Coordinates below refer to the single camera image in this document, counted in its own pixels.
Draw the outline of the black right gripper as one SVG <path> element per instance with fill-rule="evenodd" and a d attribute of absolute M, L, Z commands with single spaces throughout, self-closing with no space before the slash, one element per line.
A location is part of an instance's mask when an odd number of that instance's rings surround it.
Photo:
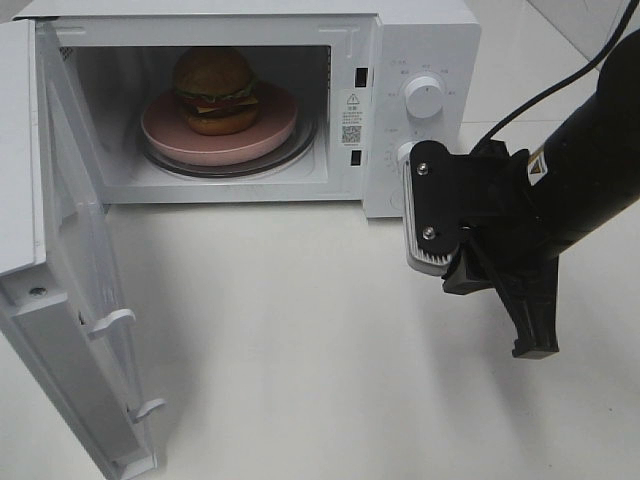
<path fill-rule="evenodd" d="M 462 243 L 443 289 L 457 295 L 495 289 L 516 329 L 512 356 L 543 359 L 559 352 L 559 258 L 533 251 L 548 234 L 525 195 L 529 156 L 527 149 L 509 154 L 499 140 L 480 142 L 474 155 L 453 155 Z"/>

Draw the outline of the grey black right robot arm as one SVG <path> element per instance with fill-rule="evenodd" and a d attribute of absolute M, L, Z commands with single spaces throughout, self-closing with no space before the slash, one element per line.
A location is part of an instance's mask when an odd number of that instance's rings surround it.
<path fill-rule="evenodd" d="M 447 293 L 494 288 L 516 328 L 512 354 L 559 350 L 559 256 L 639 199 L 639 34 L 601 67 L 595 93 L 534 153 L 514 154 L 489 180 L 450 200 L 463 259 Z"/>

